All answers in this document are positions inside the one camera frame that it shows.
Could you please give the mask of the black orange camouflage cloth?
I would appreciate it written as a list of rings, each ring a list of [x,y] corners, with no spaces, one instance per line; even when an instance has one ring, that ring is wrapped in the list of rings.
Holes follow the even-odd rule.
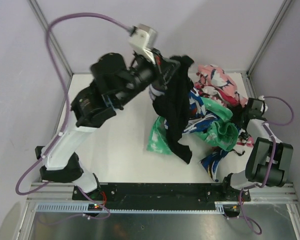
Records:
[[[189,92],[194,85],[188,71],[194,60],[187,55],[172,56],[170,59],[178,61],[180,66],[167,84],[167,89],[153,82],[149,86],[149,95],[155,112],[168,125],[165,138],[169,149],[188,165],[192,152],[189,146],[180,144],[179,140],[190,119]]]

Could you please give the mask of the green white cloth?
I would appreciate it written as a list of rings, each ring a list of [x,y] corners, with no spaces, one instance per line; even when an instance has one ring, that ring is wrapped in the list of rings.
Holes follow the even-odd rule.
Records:
[[[240,131],[231,122],[233,116],[231,110],[206,97],[190,97],[189,102],[194,117],[188,121],[182,133],[195,134],[212,147],[231,151],[237,143]],[[173,153],[166,139],[167,129],[167,121],[159,116],[152,125],[146,146],[147,151],[165,155]]]

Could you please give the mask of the pink white patterned cloth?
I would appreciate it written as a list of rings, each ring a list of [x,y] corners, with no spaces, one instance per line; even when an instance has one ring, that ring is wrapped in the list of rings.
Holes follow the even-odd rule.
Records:
[[[235,81],[221,67],[210,64],[200,65],[196,75],[199,80],[194,83],[194,87],[201,97],[209,98],[230,109],[231,112],[232,109],[240,109],[248,103],[248,99],[239,93]]]

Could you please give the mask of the blue white patterned cloth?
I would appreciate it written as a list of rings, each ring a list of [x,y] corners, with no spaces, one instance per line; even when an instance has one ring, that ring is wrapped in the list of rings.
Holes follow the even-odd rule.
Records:
[[[230,122],[232,115],[225,107],[201,97],[195,88],[190,90],[188,98],[189,119],[183,133],[195,134],[214,148],[212,153],[200,160],[200,164],[211,179],[218,182],[219,163],[233,148],[238,131]]]

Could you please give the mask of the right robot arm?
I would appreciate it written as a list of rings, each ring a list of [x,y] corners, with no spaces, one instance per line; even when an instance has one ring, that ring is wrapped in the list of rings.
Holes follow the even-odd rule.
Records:
[[[264,117],[267,111],[266,100],[275,99],[286,104],[291,117],[285,123],[269,121]],[[241,199],[242,192],[253,188],[283,187],[293,156],[293,146],[280,140],[270,126],[288,126],[294,120],[294,111],[291,105],[277,96],[261,96],[249,98],[247,104],[231,108],[231,121],[244,130],[254,140],[254,145],[247,160],[245,170],[239,173],[230,173],[223,179],[222,193],[229,201],[233,197]]]

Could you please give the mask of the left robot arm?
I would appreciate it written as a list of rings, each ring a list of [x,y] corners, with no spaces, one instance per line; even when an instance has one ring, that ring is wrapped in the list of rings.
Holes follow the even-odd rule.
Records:
[[[90,66],[92,82],[82,89],[66,109],[59,133],[45,147],[38,146],[41,179],[50,183],[73,183],[84,193],[100,189],[97,176],[85,169],[76,154],[77,148],[105,121],[116,116],[140,92],[152,83],[165,86],[180,68],[173,57],[162,57],[154,49],[154,62],[134,54],[126,66],[119,53],[107,53]]]

